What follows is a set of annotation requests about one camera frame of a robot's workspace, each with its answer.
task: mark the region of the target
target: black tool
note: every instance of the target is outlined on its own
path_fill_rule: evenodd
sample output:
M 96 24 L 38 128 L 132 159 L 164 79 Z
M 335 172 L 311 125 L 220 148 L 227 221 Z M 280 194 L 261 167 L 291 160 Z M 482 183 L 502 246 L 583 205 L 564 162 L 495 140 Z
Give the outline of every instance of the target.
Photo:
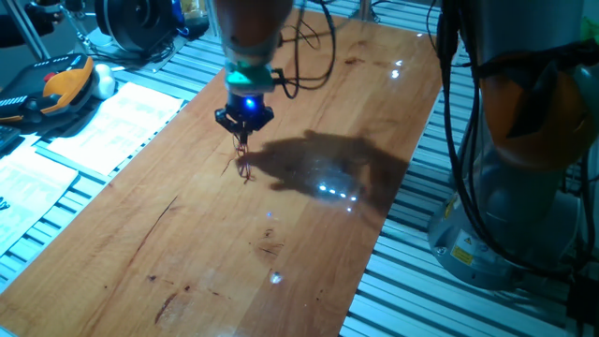
M 238 136 L 241 144 L 247 144 L 247 137 L 260 130 L 274 113 L 264 105 L 264 95 L 242 97 L 229 93 L 224 109 L 214 113 L 216 122 L 228 132 Z
M 0 155 L 19 138 L 20 134 L 21 130 L 16 127 L 0 125 Z

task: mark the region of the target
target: wood grain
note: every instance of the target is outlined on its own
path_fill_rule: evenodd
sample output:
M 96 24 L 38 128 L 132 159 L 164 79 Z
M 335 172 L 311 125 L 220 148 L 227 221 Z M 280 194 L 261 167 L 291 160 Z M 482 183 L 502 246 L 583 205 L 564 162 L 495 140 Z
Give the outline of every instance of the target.
M 321 14 L 305 21 L 327 31 Z M 303 76 L 327 68 L 321 40 L 300 43 Z M 292 45 L 273 62 L 289 77 Z M 21 337 L 337 335 L 440 89 L 416 33 L 350 22 L 337 55 L 323 89 L 266 96 L 275 119 L 228 166 L 219 74 L 2 294 L 0 325 Z

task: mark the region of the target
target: white paper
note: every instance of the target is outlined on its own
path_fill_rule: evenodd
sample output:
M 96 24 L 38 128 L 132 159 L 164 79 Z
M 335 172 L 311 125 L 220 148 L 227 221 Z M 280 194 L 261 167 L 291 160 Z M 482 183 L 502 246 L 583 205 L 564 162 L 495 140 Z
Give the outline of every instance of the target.
M 4 254 L 65 193 L 78 172 L 24 148 L 0 160 L 0 254 Z
M 182 99 L 127 83 L 102 103 L 79 134 L 56 139 L 48 150 L 109 175 L 172 118 L 182 103 Z
M 30 149 L 39 139 L 41 139 L 40 136 L 36 135 L 21 135 L 21 137 L 25 138 L 25 140 L 12 151 L 13 153 L 23 150 L 27 151 L 27 149 Z

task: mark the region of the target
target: orange object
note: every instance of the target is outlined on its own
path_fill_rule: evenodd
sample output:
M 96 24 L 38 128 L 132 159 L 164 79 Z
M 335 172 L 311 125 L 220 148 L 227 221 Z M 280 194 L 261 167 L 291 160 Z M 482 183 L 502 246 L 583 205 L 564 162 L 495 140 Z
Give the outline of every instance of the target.
M 597 133 L 576 82 L 559 72 L 547 119 L 538 132 L 509 138 L 528 94 L 505 75 L 480 83 L 485 116 L 501 158 L 515 167 L 539 171 L 565 169 L 594 142 Z
M 55 106 L 46 108 L 41 112 L 51 113 L 69 105 L 92 76 L 93 70 L 94 61 L 88 56 L 83 69 L 67 70 L 51 77 L 44 87 L 43 95 L 48 97 L 57 94 L 60 99 Z

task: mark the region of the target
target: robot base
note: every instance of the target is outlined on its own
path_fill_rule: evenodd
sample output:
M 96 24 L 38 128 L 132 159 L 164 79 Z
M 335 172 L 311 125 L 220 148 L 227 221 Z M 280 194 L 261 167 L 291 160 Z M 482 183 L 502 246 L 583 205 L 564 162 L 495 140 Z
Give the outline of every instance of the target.
M 501 238 L 517 238 L 511 242 L 498 240 L 510 252 L 540 267 L 547 268 L 551 264 L 555 268 L 577 234 L 576 223 L 581 219 L 578 208 L 577 198 L 558 193 L 546 220 L 530 225 L 529 229 L 542 228 L 534 235 L 530 235 L 531 231 L 523 226 L 510 226 L 491 219 L 488 214 L 484 218 L 488 227 L 506 231 Z M 457 195 L 431 219 L 429 243 L 439 263 L 472 286 L 509 290 L 534 288 L 544 281 L 507 262 L 478 239 Z

